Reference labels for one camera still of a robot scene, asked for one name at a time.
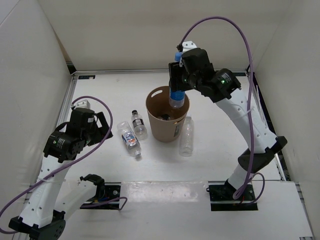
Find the blue label water bottle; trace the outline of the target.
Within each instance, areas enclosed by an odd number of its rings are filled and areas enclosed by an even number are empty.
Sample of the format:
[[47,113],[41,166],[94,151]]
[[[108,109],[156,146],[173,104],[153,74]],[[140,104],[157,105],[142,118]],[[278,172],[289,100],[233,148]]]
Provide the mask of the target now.
[[[181,65],[181,52],[176,52],[174,56],[174,62],[179,62],[179,66]],[[184,91],[177,91],[172,92],[171,88],[169,89],[169,104],[174,109],[179,109],[184,105],[185,102],[185,92]]]

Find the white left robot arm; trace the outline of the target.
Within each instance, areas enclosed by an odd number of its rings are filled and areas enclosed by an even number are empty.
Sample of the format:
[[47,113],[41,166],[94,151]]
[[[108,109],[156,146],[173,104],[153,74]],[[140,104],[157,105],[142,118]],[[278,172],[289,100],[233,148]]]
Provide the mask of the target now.
[[57,126],[45,144],[42,164],[26,207],[13,217],[9,228],[32,240],[57,240],[67,218],[89,199],[105,195],[103,179],[95,174],[81,177],[80,186],[58,201],[62,183],[76,157],[87,146],[101,144],[113,136],[103,112],[75,107],[69,121]]

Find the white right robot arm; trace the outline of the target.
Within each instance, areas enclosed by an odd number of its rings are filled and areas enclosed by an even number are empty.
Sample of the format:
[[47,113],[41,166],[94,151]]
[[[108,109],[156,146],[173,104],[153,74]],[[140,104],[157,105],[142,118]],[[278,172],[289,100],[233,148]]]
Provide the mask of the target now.
[[168,67],[171,93],[196,90],[210,98],[246,141],[248,148],[238,157],[238,165],[224,188],[227,198],[239,199],[252,178],[284,148],[287,139],[270,131],[259,112],[248,106],[251,101],[235,74],[226,68],[215,70],[204,49],[177,52]]

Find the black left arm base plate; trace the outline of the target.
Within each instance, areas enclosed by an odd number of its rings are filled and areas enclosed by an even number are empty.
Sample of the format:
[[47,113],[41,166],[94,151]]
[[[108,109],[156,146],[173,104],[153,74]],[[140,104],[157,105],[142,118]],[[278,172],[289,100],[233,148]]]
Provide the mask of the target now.
[[121,185],[119,184],[104,184],[104,191],[98,198],[93,197],[87,200],[80,209],[84,210],[118,210],[120,208],[120,200],[113,201],[108,204],[92,206],[102,202],[107,202],[119,198],[121,195]]

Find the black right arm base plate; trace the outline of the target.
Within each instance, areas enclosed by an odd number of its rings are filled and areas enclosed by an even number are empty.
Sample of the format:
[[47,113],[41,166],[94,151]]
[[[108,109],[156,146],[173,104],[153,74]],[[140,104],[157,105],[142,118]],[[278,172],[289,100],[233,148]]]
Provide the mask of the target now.
[[248,184],[241,197],[234,199],[233,193],[223,184],[212,184],[206,188],[212,212],[257,211],[253,186]]

